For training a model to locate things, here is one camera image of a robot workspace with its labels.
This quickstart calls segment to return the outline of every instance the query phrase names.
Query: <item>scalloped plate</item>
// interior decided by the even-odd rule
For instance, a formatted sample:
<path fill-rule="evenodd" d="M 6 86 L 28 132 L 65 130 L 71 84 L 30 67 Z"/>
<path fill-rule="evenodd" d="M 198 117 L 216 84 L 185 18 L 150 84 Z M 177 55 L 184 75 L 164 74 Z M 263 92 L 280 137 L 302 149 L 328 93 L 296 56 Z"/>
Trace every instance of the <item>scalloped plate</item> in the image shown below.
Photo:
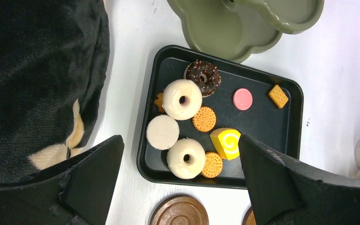
<path fill-rule="evenodd" d="M 188 45 L 234 62 L 272 48 L 282 33 L 253 8 L 222 0 L 168 0 Z"/>
<path fill-rule="evenodd" d="M 286 34 L 311 28 L 322 14 L 324 0 L 233 0 L 255 8 L 271 26 Z"/>

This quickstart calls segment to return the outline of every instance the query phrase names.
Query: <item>table surface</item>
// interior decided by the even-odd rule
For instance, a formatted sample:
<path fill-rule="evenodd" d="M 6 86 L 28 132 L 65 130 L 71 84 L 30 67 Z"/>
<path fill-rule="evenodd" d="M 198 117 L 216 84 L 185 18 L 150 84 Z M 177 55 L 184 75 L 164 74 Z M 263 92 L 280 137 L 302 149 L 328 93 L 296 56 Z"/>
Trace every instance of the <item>table surface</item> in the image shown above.
<path fill-rule="evenodd" d="M 122 135 L 125 150 L 108 225 L 146 225 L 155 207 L 187 194 L 206 208 L 211 225 L 240 225 L 247 190 L 155 184 L 136 166 L 152 62 L 165 45 L 187 47 L 180 18 L 166 0 L 106 0 L 111 55 L 99 118 L 88 147 Z M 283 35 L 272 49 L 242 64 L 295 80 L 304 92 L 300 160 L 352 177 L 360 138 L 360 0 L 326 0 L 311 29 Z"/>

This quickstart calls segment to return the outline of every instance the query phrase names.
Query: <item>black tray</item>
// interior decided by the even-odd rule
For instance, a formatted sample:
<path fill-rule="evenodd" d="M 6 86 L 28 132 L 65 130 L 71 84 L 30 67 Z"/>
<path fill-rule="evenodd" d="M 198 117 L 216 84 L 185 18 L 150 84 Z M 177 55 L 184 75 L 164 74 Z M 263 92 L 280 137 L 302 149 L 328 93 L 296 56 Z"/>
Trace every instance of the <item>black tray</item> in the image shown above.
<path fill-rule="evenodd" d="M 182 180 L 169 170 L 166 162 L 168 150 L 156 150 L 147 142 L 147 125 L 155 116 L 160 115 L 154 104 L 157 94 L 170 82 L 183 79 L 186 67 L 196 59 L 213 63 L 222 77 L 219 89 L 202 102 L 202 105 L 212 108 L 216 113 L 217 124 L 214 129 L 234 128 L 277 151 L 299 158 L 303 93 L 295 81 L 180 46 L 169 45 L 156 54 L 152 68 L 137 154 L 137 167 L 145 179 L 155 183 L 246 189 L 239 157 L 231 161 L 223 159 L 223 171 L 217 178 L 207 179 L 198 175 L 191 180 Z M 289 97 L 289 102 L 282 109 L 278 109 L 268 96 L 275 84 L 280 85 Z M 240 111 L 233 104 L 233 94 L 239 88 L 246 88 L 252 93 L 253 104 L 248 110 Z M 211 132 L 197 131 L 191 120 L 177 122 L 180 127 L 179 139 L 189 137 L 197 140 L 206 152 L 215 151 L 209 137 Z"/>

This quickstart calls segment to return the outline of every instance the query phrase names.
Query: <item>glazed donut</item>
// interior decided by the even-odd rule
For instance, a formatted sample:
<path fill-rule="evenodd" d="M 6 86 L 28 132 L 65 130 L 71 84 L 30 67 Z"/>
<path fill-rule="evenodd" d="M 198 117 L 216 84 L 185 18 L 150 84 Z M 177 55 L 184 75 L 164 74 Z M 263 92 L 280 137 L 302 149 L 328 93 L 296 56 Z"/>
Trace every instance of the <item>glazed donut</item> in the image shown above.
<path fill-rule="evenodd" d="M 190 80 L 176 80 L 170 83 L 162 95 L 162 107 L 175 120 L 188 120 L 195 116 L 202 106 L 202 94 Z"/>
<path fill-rule="evenodd" d="M 221 76 L 217 67 L 202 60 L 197 60 L 187 67 L 184 79 L 193 81 L 201 90 L 202 97 L 213 94 L 221 84 Z"/>
<path fill-rule="evenodd" d="M 147 126 L 147 141 L 158 150 L 171 148 L 179 138 L 179 124 L 167 115 L 153 118 Z"/>
<path fill-rule="evenodd" d="M 181 139 L 172 146 L 167 155 L 170 171 L 178 178 L 192 179 L 205 166 L 205 151 L 194 139 Z"/>

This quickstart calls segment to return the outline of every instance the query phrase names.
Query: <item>yellow block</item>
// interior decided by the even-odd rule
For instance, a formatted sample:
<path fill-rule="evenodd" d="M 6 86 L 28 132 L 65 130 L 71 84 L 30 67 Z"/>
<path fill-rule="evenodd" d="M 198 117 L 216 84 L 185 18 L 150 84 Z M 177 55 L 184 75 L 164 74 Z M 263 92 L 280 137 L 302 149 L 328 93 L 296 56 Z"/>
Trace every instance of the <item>yellow block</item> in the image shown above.
<path fill-rule="evenodd" d="M 233 160 L 240 156 L 238 141 L 240 132 L 232 128 L 219 128 L 210 134 L 217 153 L 223 159 Z"/>

